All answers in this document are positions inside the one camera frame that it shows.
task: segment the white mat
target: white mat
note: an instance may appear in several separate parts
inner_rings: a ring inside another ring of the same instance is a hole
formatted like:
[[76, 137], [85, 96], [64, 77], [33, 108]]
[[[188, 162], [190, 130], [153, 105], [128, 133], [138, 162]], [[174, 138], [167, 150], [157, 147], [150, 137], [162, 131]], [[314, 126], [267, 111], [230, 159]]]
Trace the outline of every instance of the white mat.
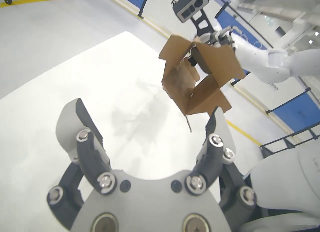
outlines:
[[[56, 122], [63, 106], [78, 97], [103, 135], [114, 169], [143, 179], [192, 169], [208, 116], [191, 116], [190, 133], [162, 90], [163, 68], [157, 52], [124, 32], [1, 99], [0, 230], [64, 231], [46, 197], [70, 163], [57, 142]], [[82, 187], [86, 198], [91, 188]], [[219, 186], [211, 190], [219, 198]]]

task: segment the cardboard box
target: cardboard box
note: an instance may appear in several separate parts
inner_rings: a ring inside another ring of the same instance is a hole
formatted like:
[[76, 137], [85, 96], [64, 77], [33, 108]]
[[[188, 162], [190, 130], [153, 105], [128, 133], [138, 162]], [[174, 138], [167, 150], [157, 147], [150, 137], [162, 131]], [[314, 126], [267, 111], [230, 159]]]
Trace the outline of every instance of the cardboard box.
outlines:
[[[200, 75], [189, 63], [187, 53], [196, 47], [197, 62], [201, 60], [204, 71], [209, 72], [197, 86]], [[223, 112], [231, 105], [220, 88], [232, 78], [243, 79], [246, 75], [229, 45], [219, 48], [199, 42], [189, 41], [181, 36], [172, 35], [159, 55], [166, 61], [162, 79], [163, 89], [180, 108], [184, 115], [195, 113], [212, 114], [216, 106]]]

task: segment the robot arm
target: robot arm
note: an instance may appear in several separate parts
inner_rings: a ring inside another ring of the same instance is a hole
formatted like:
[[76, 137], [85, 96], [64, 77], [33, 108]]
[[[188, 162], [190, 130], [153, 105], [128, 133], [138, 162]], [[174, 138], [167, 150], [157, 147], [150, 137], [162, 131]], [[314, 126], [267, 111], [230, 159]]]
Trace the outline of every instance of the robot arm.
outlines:
[[[213, 46], [230, 45], [237, 57], [240, 65], [254, 73], [265, 83], [278, 83], [287, 80], [289, 77], [297, 76], [320, 76], [320, 49], [309, 49], [294, 52], [289, 55], [284, 49], [260, 49], [241, 36], [235, 34], [236, 30], [241, 34], [241, 30], [236, 26], [228, 26], [222, 29], [216, 18], [208, 19], [203, 7], [209, 0], [178, 0], [173, 1], [173, 10], [182, 23], [191, 19], [197, 29], [197, 36], [203, 43]], [[194, 19], [196, 13], [201, 16]], [[201, 28], [200, 24], [206, 21], [206, 27]], [[191, 49], [190, 63], [195, 66], [197, 63], [208, 73], [205, 64], [201, 62], [197, 55], [197, 48]]]
[[[220, 107], [206, 133], [192, 171], [161, 180], [137, 179], [111, 168], [99, 131], [81, 99], [75, 99], [57, 125], [57, 138], [72, 162], [49, 191], [49, 207], [66, 229], [76, 232], [237, 231], [252, 215], [257, 198], [233, 163], [233, 141], [223, 142], [232, 137]], [[94, 188], [85, 202], [78, 190], [84, 176]], [[220, 204], [208, 191], [218, 177]]]

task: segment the camera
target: camera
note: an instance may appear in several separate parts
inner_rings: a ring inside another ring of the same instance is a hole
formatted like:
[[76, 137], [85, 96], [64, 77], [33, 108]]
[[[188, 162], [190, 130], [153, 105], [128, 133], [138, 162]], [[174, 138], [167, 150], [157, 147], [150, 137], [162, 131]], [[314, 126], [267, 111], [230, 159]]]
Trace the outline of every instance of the camera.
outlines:
[[184, 23], [205, 7], [209, 0], [178, 0], [172, 3], [173, 11], [180, 21]]

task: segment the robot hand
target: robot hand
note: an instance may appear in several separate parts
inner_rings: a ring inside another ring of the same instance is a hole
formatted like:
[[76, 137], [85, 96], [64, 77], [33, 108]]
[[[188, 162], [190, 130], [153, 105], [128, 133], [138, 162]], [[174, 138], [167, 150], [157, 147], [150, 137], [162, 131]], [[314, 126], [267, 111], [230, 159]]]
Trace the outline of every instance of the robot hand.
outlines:
[[[220, 107], [206, 126], [194, 169], [161, 180], [141, 180], [111, 168], [102, 136], [81, 99], [64, 107], [56, 131], [72, 162], [47, 202], [69, 231], [231, 232], [255, 209], [255, 193], [233, 163], [235, 146]], [[83, 176], [94, 188], [86, 202], [78, 190]], [[208, 191], [218, 177], [219, 204]]]

